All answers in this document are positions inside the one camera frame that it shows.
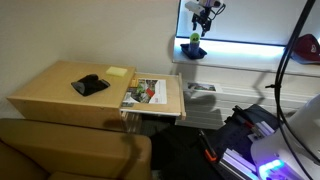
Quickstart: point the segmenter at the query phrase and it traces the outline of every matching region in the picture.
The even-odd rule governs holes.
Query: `red cap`
[[[312,34],[297,39],[291,57],[300,64],[320,64],[320,45]]]

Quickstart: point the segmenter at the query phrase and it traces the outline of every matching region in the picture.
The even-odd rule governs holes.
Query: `window sill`
[[[203,59],[190,60],[180,47],[180,44],[187,43],[189,43],[189,39],[175,38],[174,63],[276,72],[283,52],[283,47],[201,40],[200,47],[208,54]],[[291,60],[288,63],[286,74],[320,77],[319,67],[317,65],[301,65]]]

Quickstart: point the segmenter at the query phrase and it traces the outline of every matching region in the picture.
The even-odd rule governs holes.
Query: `wooden table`
[[[114,66],[127,69],[125,76],[120,77],[107,75],[109,67],[111,65],[57,61],[10,95],[8,100],[27,119],[116,131],[128,131],[127,118],[138,121],[139,116],[132,113],[185,117],[181,75],[143,74],[136,73],[135,67]],[[97,74],[111,86],[90,96],[81,96],[71,82],[88,74]],[[121,107],[127,88],[138,78],[166,80],[167,104],[139,103]]]

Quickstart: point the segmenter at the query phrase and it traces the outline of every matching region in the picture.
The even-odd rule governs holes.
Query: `green object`
[[[190,43],[198,43],[200,41],[200,35],[198,33],[193,33],[190,36]]]

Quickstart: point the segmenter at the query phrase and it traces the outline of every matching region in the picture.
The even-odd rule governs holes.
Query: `wall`
[[[0,118],[21,117],[5,99],[58,59],[136,66],[240,89],[274,74],[172,63],[178,0],[0,0]],[[284,90],[313,95],[318,78],[286,76]]]

